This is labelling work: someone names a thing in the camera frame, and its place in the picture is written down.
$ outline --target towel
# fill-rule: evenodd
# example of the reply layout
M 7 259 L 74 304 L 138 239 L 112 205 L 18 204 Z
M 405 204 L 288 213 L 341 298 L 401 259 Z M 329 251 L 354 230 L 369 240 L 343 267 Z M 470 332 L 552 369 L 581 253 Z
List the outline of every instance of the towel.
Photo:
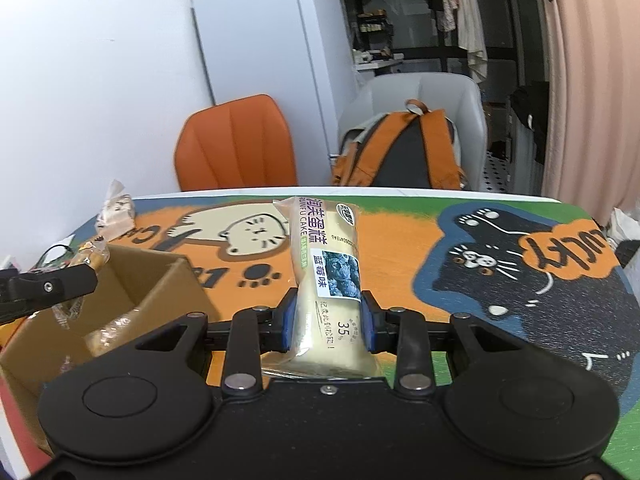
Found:
M 478 0 L 458 0 L 458 46 L 466 50 L 469 71 L 476 83 L 486 79 L 488 57 Z

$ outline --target table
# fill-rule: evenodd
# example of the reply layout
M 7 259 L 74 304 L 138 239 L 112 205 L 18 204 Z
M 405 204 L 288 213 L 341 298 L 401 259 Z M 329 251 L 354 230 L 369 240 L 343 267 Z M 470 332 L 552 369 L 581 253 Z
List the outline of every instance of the table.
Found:
M 436 321 L 471 312 L 607 378 L 623 415 L 605 459 L 640 479 L 640 307 L 596 225 L 577 207 L 540 197 L 439 190 L 188 192 L 136 199 L 136 229 L 115 243 L 186 254 L 212 302 L 230 319 L 241 308 L 275 306 L 294 285 L 286 237 L 265 248 L 234 229 L 270 215 L 274 233 L 265 239 L 286 232 L 271 200 L 294 194 L 340 197 L 361 209 L 362 288 L 372 290 L 381 306 L 405 306 Z M 75 231 L 72 245 L 94 233 L 92 219 Z M 479 272 L 486 266 L 490 274 Z M 442 357 L 435 361 L 438 381 L 446 380 Z M 384 356 L 381 364 L 391 376 L 392 359 Z M 15 407 L 2 393 L 0 388 L 0 459 L 24 476 L 43 457 L 29 448 Z

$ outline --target snack package on refrigerator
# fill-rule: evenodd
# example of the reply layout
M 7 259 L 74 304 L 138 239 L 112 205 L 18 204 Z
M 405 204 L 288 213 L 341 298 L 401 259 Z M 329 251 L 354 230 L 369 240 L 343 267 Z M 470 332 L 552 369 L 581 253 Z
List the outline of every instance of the snack package on refrigerator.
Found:
M 266 354 L 263 372 L 285 377 L 379 375 L 360 323 L 357 208 L 304 197 L 274 205 L 289 219 L 298 298 L 290 349 Z

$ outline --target white refrigerator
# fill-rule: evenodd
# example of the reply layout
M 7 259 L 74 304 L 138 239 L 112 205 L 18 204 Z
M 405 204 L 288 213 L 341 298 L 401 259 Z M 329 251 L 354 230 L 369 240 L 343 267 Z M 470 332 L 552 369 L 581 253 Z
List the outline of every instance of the white refrigerator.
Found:
M 216 104 L 270 95 L 289 125 L 300 186 L 330 182 L 338 119 L 356 81 L 340 0 L 192 0 Z

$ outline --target plastic bag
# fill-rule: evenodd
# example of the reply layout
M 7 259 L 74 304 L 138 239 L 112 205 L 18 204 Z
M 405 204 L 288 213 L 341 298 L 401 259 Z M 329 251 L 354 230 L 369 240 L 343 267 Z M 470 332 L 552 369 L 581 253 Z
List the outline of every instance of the plastic bag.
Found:
M 640 240 L 640 222 L 631 215 L 615 208 L 611 213 L 611 220 L 607 236 L 611 238 L 616 247 L 623 240 Z
M 96 272 L 109 260 L 109 249 L 107 243 L 101 236 L 89 240 L 82 245 L 76 255 L 69 262 L 69 266 L 87 264 Z M 69 329 L 69 321 L 80 316 L 84 296 L 73 300 L 65 301 L 51 307 L 56 321 L 62 328 Z
M 107 323 L 102 328 L 94 330 L 84 336 L 84 341 L 91 355 L 98 357 L 111 350 L 113 348 L 113 342 L 120 335 L 122 329 L 135 319 L 139 311 L 138 308 L 133 308 L 126 314 L 118 316 L 113 321 Z
M 640 302 L 640 251 L 636 252 L 631 261 L 626 264 L 623 272 L 631 284 L 635 297 Z
M 286 354 L 265 355 L 267 375 L 371 377 L 380 374 L 362 336 L 357 209 L 293 197 L 274 202 L 289 219 L 298 299 Z
M 133 200 L 131 195 L 123 192 L 122 183 L 113 180 L 107 190 L 104 205 L 95 219 L 95 232 L 107 242 L 115 240 L 136 226 Z

